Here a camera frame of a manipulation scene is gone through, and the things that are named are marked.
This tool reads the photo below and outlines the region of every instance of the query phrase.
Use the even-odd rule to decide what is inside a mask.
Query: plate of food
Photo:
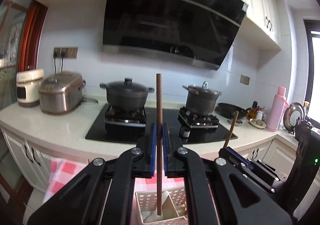
[[[250,119],[249,123],[255,128],[264,129],[267,125],[262,120]]]

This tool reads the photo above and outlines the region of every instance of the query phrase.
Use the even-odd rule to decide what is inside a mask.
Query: pink thermos
[[[285,88],[279,86],[278,93],[273,99],[271,112],[267,119],[267,129],[270,131],[277,131],[282,115],[284,114],[284,111],[289,107],[289,104],[287,103],[284,95]]]

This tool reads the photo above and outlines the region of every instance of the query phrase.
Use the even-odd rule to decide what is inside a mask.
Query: white countertop
[[[118,157],[135,144],[100,142],[84,138],[105,103],[106,101],[99,101],[99,104],[83,103],[73,112],[65,115],[49,115],[42,113],[40,106],[23,108],[14,103],[0,111],[0,125],[44,148],[88,159],[102,157],[109,160]],[[150,101],[146,106],[156,107],[156,103]],[[181,106],[182,104],[179,103],[163,103],[165,109],[179,109]],[[231,125],[226,118],[220,115],[217,115],[217,118],[223,126],[230,128]],[[258,146],[273,138],[279,139],[294,150],[298,145],[294,136],[284,130],[278,130],[278,132],[260,130],[252,127],[247,121],[235,127],[233,133],[238,136],[238,139],[230,140],[229,146],[236,151]],[[224,141],[185,146],[202,157],[214,159],[223,144]]]

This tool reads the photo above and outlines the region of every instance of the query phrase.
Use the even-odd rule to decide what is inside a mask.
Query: frying pan
[[[238,120],[244,118],[248,114],[248,112],[245,109],[240,108],[235,105],[232,105],[232,104],[228,104],[228,103],[219,103],[218,108],[219,108],[221,115],[223,117],[228,118],[228,119],[233,118],[235,111],[239,112]]]

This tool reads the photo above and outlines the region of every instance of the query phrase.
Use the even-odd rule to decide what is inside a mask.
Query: stove knob
[[[190,129],[187,128],[187,127],[181,127],[181,128],[180,128],[180,135],[181,135],[183,138],[188,138],[189,135],[190,135]]]

